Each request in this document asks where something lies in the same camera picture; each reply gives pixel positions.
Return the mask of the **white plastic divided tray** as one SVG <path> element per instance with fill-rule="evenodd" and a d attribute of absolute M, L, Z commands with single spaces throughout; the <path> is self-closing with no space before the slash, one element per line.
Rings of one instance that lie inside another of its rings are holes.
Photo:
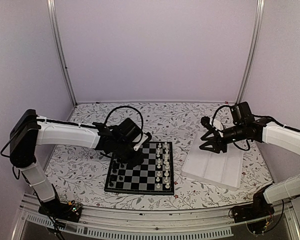
<path fill-rule="evenodd" d="M 227 146 L 226 153 L 201 150 L 203 135 L 202 131 L 196 133 L 181 174 L 205 184 L 237 191 L 241 186 L 244 152 L 232 144 Z"/>

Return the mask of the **black and grey chessboard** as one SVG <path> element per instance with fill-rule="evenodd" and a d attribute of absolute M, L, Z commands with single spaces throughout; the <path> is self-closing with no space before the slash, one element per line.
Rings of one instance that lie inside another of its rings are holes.
<path fill-rule="evenodd" d="M 105 180 L 104 191 L 118 194 L 134 194 L 134 195 L 163 195 L 172 196 L 175 194 L 174 189 L 174 166 L 173 166 L 173 143 L 166 141 L 169 144 L 170 160 L 171 160 L 171 189 L 158 190 L 156 188 L 156 149 L 158 143 L 163 141 L 151 141 L 141 146 L 143 153 L 143 163 L 135 167 L 128 167 L 124 164 L 124 168 L 119 167 L 117 173 L 113 173 L 113 164 L 119 163 L 117 159 L 110 160 L 107 177 Z M 116 175 L 116 180 L 111 181 L 111 175 Z"/>

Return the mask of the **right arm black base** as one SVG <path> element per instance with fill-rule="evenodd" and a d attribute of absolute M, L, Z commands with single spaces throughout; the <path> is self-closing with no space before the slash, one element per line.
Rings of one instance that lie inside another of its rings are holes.
<path fill-rule="evenodd" d="M 233 206 L 228 216 L 235 223 L 245 222 L 251 234 L 263 235 L 273 220 L 274 213 L 272 204 L 263 200 L 254 200 L 253 203 Z"/>

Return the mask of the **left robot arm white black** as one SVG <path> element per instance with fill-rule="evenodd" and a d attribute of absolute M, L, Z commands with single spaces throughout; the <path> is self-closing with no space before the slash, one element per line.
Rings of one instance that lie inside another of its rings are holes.
<path fill-rule="evenodd" d="M 130 118 L 119 125 L 106 122 L 81 124 L 48 119 L 28 109 L 10 132 L 9 140 L 0 151 L 20 170 L 28 185 L 37 194 L 40 204 L 53 216 L 64 213 L 64 205 L 42 167 L 35 150 L 42 145 L 78 146 L 113 154 L 123 162 L 137 165 L 142 152 L 139 148 L 152 138 Z"/>

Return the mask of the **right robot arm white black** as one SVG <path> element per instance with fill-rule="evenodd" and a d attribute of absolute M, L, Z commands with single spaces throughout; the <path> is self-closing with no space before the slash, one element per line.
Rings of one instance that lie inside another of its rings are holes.
<path fill-rule="evenodd" d="M 201 118 L 201 125 L 207 129 L 200 138 L 203 141 L 199 146 L 201 150 L 226 153 L 229 144 L 245 140 L 274 145 L 300 156 L 299 129 L 284 125 L 271 116 L 252 114 L 246 101 L 229 106 L 229 110 L 233 120 L 233 126 L 229 128 L 215 126 L 214 117 Z M 259 218 L 271 204 L 294 197 L 300 197 L 300 174 L 260 189 L 253 195 L 248 213 L 252 218 Z"/>

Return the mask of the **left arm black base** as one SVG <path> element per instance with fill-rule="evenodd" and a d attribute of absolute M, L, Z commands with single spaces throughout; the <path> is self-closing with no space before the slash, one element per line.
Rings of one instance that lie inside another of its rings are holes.
<path fill-rule="evenodd" d="M 78 223 L 82 214 L 83 205 L 75 202 L 61 202 L 53 199 L 47 202 L 40 202 L 38 212 L 51 218 Z"/>

